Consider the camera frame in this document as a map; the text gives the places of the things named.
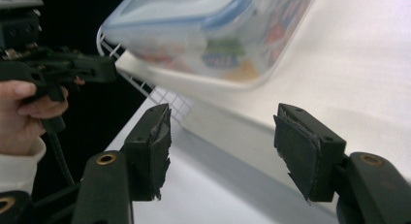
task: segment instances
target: white wire rack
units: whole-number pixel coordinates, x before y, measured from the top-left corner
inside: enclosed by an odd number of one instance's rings
[[[125,51],[121,45],[114,46],[105,40],[105,35],[99,29],[96,37],[96,46],[99,54],[102,56],[110,56],[117,60],[121,54]],[[118,72],[118,74],[129,81],[141,94],[153,101],[155,104],[168,103],[172,111],[172,118],[178,123],[186,115],[193,104],[193,102],[179,94],[169,91],[158,85],[151,84],[146,81],[141,81],[133,76],[124,72]]]

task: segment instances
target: sleeve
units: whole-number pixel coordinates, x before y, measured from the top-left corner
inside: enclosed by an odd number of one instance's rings
[[[37,163],[46,153],[41,138],[33,143],[27,156],[0,154],[0,192],[25,191],[31,194]]]

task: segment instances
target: plastic food container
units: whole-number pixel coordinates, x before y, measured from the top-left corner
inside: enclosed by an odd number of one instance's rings
[[[106,40],[174,76],[227,87],[274,70],[310,0],[124,0],[102,25]]]

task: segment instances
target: blue container lid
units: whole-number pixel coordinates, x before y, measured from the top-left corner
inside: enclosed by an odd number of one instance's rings
[[[126,28],[224,26],[244,13],[252,0],[124,0],[102,25],[103,31]]]

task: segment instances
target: white tabletop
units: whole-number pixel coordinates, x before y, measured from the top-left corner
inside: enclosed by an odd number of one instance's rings
[[[197,100],[186,128],[270,176],[283,174],[267,152],[286,103],[345,139],[347,154],[381,155],[411,181],[411,0],[314,0],[270,79],[247,91],[148,73],[127,52],[117,67]]]
[[[107,148],[119,150],[146,110],[160,100],[173,101],[171,165],[162,200],[134,202],[135,223],[338,223],[333,210],[309,206],[300,193],[182,129],[173,110],[179,101],[161,94],[162,99],[146,99]]]

